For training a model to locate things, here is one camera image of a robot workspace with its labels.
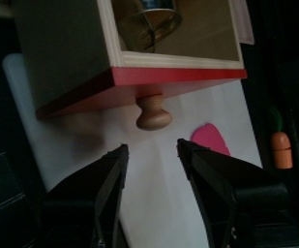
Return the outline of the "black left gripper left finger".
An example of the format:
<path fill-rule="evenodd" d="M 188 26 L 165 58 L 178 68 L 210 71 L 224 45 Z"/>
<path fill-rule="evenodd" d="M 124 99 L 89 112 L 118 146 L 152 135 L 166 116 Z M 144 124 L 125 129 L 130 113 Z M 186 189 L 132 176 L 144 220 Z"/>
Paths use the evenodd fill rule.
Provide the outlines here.
<path fill-rule="evenodd" d="M 121 144 L 48 192 L 39 248 L 116 248 L 126 165 L 128 146 Z"/>

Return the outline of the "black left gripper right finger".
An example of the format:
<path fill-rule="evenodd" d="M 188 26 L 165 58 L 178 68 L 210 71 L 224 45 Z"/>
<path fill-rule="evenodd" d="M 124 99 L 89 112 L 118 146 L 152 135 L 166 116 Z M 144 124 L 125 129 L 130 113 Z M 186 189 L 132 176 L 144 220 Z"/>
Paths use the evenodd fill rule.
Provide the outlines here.
<path fill-rule="evenodd" d="M 209 248 L 288 246 L 288 195 L 278 179 L 252 164 L 188 140 L 177 140 L 177 153 Z"/>

